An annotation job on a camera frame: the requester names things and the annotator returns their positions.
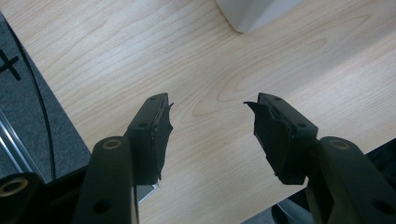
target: wooden tabletop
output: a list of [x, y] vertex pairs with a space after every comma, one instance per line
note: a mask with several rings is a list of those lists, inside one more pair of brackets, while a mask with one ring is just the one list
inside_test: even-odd
[[23, 1], [0, 9], [89, 148], [168, 92], [175, 127], [142, 223], [239, 223], [282, 186], [244, 101], [278, 95], [368, 152], [396, 136], [396, 1], [305, 0], [239, 34], [214, 0]]

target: screw hole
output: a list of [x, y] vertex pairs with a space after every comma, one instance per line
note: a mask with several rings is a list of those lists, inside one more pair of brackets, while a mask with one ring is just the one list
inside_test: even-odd
[[349, 149], [350, 148], [349, 144], [347, 144], [346, 142], [337, 140], [337, 139], [332, 139], [332, 140], [330, 140], [329, 143], [332, 147], [338, 147], [340, 149]]
[[373, 200], [373, 207], [388, 215], [395, 214], [395, 210], [393, 209], [393, 207], [390, 204], [383, 201]]
[[5, 198], [18, 193], [27, 187], [29, 181], [23, 177], [18, 177], [8, 181], [0, 187], [0, 198]]
[[111, 208], [110, 200], [101, 200], [93, 206], [92, 210], [96, 214], [103, 214]]
[[120, 147], [122, 142], [118, 139], [110, 139], [103, 144], [104, 149], [114, 149]]

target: black plastic part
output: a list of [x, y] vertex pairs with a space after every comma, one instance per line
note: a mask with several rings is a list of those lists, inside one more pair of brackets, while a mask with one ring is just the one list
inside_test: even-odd
[[126, 137], [96, 144], [72, 223], [138, 223], [131, 148]]
[[258, 103], [246, 102], [255, 114], [254, 134], [279, 180], [302, 185], [309, 148], [318, 127], [281, 98], [260, 93]]
[[324, 137], [313, 155], [319, 172], [306, 190], [315, 223], [396, 223], [396, 192], [358, 147]]
[[167, 93], [151, 96], [124, 135], [131, 142], [137, 185], [154, 185], [162, 178], [166, 145], [173, 130], [169, 121], [171, 106]]
[[396, 138], [367, 153], [366, 157], [396, 190]]
[[49, 199], [48, 209], [37, 223], [68, 224], [72, 222], [79, 191], [84, 182], [87, 166], [49, 182], [44, 191]]
[[36, 220], [47, 205], [42, 189], [41, 177], [33, 173], [9, 175], [1, 179], [1, 223], [31, 223]]

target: wooden table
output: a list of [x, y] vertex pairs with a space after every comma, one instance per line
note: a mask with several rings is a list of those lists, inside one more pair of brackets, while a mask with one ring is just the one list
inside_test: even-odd
[[86, 144], [168, 92], [175, 129], [142, 223], [239, 223], [284, 187], [244, 101], [278, 95], [364, 152], [396, 136], [396, 1], [305, 0], [239, 34], [213, 0], [17, 1], [0, 8]]

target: metal screw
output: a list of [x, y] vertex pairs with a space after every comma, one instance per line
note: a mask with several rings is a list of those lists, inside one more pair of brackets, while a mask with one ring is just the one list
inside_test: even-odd
[[340, 149], [349, 149], [350, 145], [344, 141], [340, 141], [338, 139], [332, 139], [329, 141], [330, 145], [332, 145], [332, 147], [337, 147]]
[[0, 197], [6, 198], [8, 196], [14, 195], [26, 188], [28, 184], [29, 181], [23, 177], [12, 179], [0, 187]]

